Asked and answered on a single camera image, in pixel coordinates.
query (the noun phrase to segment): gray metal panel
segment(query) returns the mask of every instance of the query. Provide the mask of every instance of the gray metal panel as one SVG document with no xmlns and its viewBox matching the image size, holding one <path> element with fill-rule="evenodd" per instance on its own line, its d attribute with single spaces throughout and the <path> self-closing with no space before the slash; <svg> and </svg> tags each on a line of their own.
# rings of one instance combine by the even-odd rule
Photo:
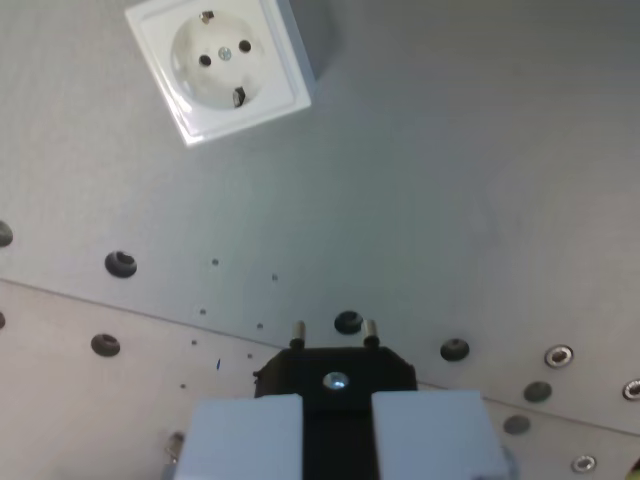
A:
<svg viewBox="0 0 640 480">
<path fill-rule="evenodd" d="M 251 373 L 277 353 L 4 282 L 0 305 L 7 318 L 0 330 L 3 480 L 158 480 L 169 460 L 164 447 L 173 432 L 186 431 L 195 406 L 252 396 Z M 116 357 L 91 351 L 98 332 L 120 341 Z M 622 480 L 640 455 L 638 437 L 486 405 L 520 480 L 574 479 L 569 465 L 585 453 L 598 460 L 587 478 Z M 528 433 L 502 432 L 513 414 L 529 416 Z"/>
<path fill-rule="evenodd" d="M 356 309 L 422 380 L 640 433 L 640 4 L 295 1 L 315 105 L 186 150 L 132 3 L 0 5 L 2 278 L 275 345 Z"/>
</svg>

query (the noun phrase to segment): metal pin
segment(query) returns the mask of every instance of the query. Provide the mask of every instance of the metal pin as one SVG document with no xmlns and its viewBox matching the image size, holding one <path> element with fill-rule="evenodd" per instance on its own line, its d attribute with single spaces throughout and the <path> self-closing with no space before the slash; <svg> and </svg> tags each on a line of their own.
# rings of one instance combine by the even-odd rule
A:
<svg viewBox="0 0 640 480">
<path fill-rule="evenodd" d="M 204 23 L 205 25 L 208 25 L 209 20 L 211 20 L 212 18 L 213 18 L 213 12 L 211 10 L 202 12 L 200 14 L 200 20 L 202 20 L 202 23 Z"/>
<path fill-rule="evenodd" d="M 241 107 L 247 98 L 247 94 L 244 93 L 244 88 L 238 87 L 233 91 L 233 105 L 238 108 Z"/>
<path fill-rule="evenodd" d="M 304 322 L 293 324 L 293 337 L 289 342 L 292 350 L 302 350 L 304 348 L 305 337 L 307 336 L 307 326 Z"/>
<path fill-rule="evenodd" d="M 375 320 L 364 321 L 364 346 L 377 348 L 380 346 L 380 338 L 378 338 L 378 327 Z"/>
<path fill-rule="evenodd" d="M 171 463 L 178 463 L 180 460 L 180 453 L 182 453 L 182 446 L 184 445 L 184 433 L 174 432 L 167 445 L 164 447 L 164 451 L 169 454 Z"/>
</svg>

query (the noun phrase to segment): metal screw head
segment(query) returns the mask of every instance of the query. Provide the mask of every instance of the metal screw head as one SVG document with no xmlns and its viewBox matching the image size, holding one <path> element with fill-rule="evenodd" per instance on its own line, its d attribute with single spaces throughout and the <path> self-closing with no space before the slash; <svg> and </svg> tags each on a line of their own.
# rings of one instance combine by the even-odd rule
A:
<svg viewBox="0 0 640 480">
<path fill-rule="evenodd" d="M 322 379 L 322 384 L 329 390 L 342 390 L 349 385 L 349 377 L 342 372 L 327 373 Z"/>
<path fill-rule="evenodd" d="M 226 62 L 231 58 L 231 50 L 227 47 L 220 47 L 220 50 L 218 50 L 218 57 L 220 57 L 220 60 L 224 60 Z"/>
<path fill-rule="evenodd" d="M 596 469 L 596 459 L 592 455 L 580 455 L 571 462 L 571 470 L 575 473 L 589 473 Z"/>
<path fill-rule="evenodd" d="M 556 345 L 544 354 L 544 363 L 551 368 L 566 367 L 573 361 L 573 349 L 567 345 Z"/>
<path fill-rule="evenodd" d="M 640 400 L 640 379 L 631 380 L 622 389 L 622 396 L 627 400 Z"/>
</svg>

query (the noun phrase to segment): black hole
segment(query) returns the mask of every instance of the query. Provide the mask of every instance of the black hole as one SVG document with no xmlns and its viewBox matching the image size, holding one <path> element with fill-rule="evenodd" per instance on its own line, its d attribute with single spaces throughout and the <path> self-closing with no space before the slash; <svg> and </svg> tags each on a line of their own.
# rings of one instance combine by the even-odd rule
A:
<svg viewBox="0 0 640 480">
<path fill-rule="evenodd" d="M 120 353 L 120 342 L 106 333 L 100 333 L 91 339 L 91 348 L 101 357 L 113 357 Z"/>
<path fill-rule="evenodd" d="M 531 421 L 524 415 L 514 415 L 505 420 L 502 428 L 509 435 L 522 435 L 531 428 Z"/>
<path fill-rule="evenodd" d="M 247 40 L 242 40 L 238 44 L 238 48 L 240 49 L 241 52 L 248 53 L 251 51 L 251 43 L 249 43 Z"/>
<path fill-rule="evenodd" d="M 527 402 L 540 403 L 547 400 L 552 392 L 551 385 L 547 382 L 533 382 L 527 385 L 523 395 Z"/>
<path fill-rule="evenodd" d="M 336 317 L 333 322 L 335 329 L 343 335 L 353 335 L 362 329 L 362 315 L 347 310 Z"/>
<path fill-rule="evenodd" d="M 0 248 L 8 247 L 13 242 L 13 231 L 11 227 L 0 220 Z"/>
<path fill-rule="evenodd" d="M 566 352 L 556 352 L 553 355 L 551 355 L 551 360 L 553 360 L 556 363 L 564 362 L 566 359 L 567 359 Z"/>
<path fill-rule="evenodd" d="M 117 251 L 111 252 L 104 260 L 107 271 L 118 278 L 132 277 L 138 271 L 138 264 L 128 253 Z"/>
<path fill-rule="evenodd" d="M 447 362 L 459 362 L 469 355 L 469 344 L 460 338 L 447 340 L 440 347 L 440 356 Z"/>
</svg>

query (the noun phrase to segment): electrical socket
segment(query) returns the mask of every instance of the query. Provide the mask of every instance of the electrical socket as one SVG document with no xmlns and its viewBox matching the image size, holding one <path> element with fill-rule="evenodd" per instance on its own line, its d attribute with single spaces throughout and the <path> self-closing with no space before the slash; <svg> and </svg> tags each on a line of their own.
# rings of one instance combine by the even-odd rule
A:
<svg viewBox="0 0 640 480">
<path fill-rule="evenodd" d="M 126 16 L 187 146 L 311 105 L 288 0 L 150 0 Z"/>
</svg>

